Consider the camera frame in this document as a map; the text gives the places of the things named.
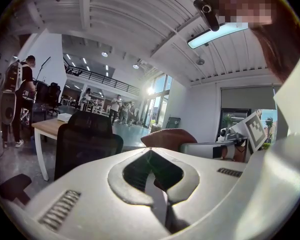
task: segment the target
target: led light bar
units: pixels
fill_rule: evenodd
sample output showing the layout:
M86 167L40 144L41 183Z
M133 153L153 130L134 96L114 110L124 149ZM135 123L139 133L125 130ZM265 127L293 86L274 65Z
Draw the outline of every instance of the led light bar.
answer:
M220 25L218 31L211 31L210 29L191 38L188 41L188 45L195 49L199 46L202 46L206 43L209 43L217 38L224 37L226 35L238 32L241 30L246 30L248 28L248 23L225 23Z

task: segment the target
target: railing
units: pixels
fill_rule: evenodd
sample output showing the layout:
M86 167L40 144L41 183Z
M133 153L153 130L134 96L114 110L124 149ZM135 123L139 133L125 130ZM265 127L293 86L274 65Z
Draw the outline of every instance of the railing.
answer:
M75 77L96 81L97 83L104 84L104 85L119 89L121 91L130 93L130 94L134 94L137 96L139 95L139 92L140 92L140 89L137 87L134 87L127 83L112 79L112 78L104 76L102 74L88 71L83 68L68 65L65 72L68 75L73 75Z

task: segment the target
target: tree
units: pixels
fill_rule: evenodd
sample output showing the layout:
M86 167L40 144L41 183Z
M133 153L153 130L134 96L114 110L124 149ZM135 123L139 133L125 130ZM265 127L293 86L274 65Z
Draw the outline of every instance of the tree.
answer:
M266 124L266 128L268 130L268 134L267 134L267 137L268 137L268 140L269 140L269 137L270 137L270 130L272 128L272 125L274 124L274 119L272 117L268 117L266 120L265 120L265 124Z

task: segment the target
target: sneaker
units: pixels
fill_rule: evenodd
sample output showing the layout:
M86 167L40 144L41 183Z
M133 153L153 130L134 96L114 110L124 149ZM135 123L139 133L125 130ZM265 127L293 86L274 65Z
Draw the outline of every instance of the sneaker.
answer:
M23 141L23 139L20 139L19 142L15 143L15 147L20 148L23 144L25 144L25 142Z

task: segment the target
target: backpack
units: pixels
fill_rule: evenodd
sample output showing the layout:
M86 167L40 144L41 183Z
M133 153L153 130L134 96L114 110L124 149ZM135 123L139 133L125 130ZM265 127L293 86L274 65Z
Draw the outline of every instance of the backpack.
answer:
M1 88L1 121L9 125L15 118L16 112L16 91L20 89L22 81L23 66L20 61L12 63L5 72Z

